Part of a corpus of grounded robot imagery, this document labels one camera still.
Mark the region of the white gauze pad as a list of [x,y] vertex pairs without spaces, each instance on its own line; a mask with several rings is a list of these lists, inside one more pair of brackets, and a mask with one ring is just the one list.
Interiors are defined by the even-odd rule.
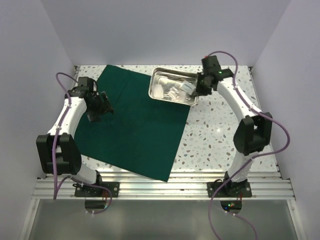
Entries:
[[164,97],[164,90],[160,84],[155,84],[152,86],[152,94],[154,98],[162,99]]
[[190,99],[190,95],[186,92],[180,92],[178,94],[178,99],[180,102],[187,102]]

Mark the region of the green surgical drape cloth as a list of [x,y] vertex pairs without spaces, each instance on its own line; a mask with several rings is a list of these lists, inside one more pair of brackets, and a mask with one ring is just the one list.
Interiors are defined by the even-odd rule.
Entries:
[[74,138],[84,156],[167,182],[189,115],[188,105],[149,97],[150,76],[107,65],[97,80],[113,113],[83,115]]

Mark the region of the white labelled packet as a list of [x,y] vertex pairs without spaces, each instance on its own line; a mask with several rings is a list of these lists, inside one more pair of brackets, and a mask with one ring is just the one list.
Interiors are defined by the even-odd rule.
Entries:
[[180,89],[189,95],[192,95],[195,92],[196,87],[191,82],[184,80],[180,86]]

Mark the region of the stainless steel tray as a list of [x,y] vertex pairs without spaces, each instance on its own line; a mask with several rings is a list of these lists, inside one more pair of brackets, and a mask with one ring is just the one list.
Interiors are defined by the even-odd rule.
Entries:
[[195,96],[195,92],[190,95],[189,101],[179,101],[179,100],[172,100],[171,98],[154,98],[152,93],[152,88],[154,85],[161,85],[163,87],[163,92],[168,92],[170,88],[175,87],[180,92],[184,92],[181,90],[180,86],[182,85],[183,81],[177,81],[173,80],[172,77],[176,78],[193,78],[194,80],[188,81],[192,83],[195,87],[197,84],[197,77],[198,75],[196,73],[189,73],[189,72],[183,72],[183,71],[177,71],[173,69],[163,68],[163,67],[156,67],[151,75],[149,88],[148,88],[148,95],[151,99],[159,100],[159,101],[165,101],[165,102],[171,102],[171,103],[178,103],[188,106],[194,106],[198,103],[199,97]]

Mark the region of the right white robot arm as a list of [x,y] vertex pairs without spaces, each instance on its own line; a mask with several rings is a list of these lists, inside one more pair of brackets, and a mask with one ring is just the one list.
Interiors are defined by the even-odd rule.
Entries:
[[235,74],[223,69],[217,56],[207,56],[201,60],[202,72],[197,74],[196,96],[208,96],[218,92],[231,107],[238,120],[238,127],[233,136],[236,149],[231,167],[225,174],[223,192],[235,196],[240,190],[240,183],[247,181],[252,166],[248,162],[255,153],[263,151],[270,143],[272,121],[258,115],[261,110],[256,107],[238,85]]

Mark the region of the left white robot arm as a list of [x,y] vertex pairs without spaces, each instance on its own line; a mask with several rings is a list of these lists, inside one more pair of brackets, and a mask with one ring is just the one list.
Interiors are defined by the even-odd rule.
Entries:
[[107,94],[99,92],[97,82],[90,77],[79,77],[77,85],[67,90],[53,127],[36,138],[42,170],[53,175],[55,189],[59,188],[58,176],[66,175],[86,183],[86,190],[92,196],[103,193],[104,184],[99,181],[98,172],[83,164],[74,138],[83,115],[92,123],[101,121],[103,115],[113,111]]

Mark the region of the metal surgical scissors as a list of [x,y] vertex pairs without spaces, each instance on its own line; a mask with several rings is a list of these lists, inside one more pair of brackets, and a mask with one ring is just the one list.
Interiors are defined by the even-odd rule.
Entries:
[[176,94],[172,91],[169,91],[169,92],[164,92],[163,95],[162,95],[162,98],[163,99],[175,99],[176,98]]

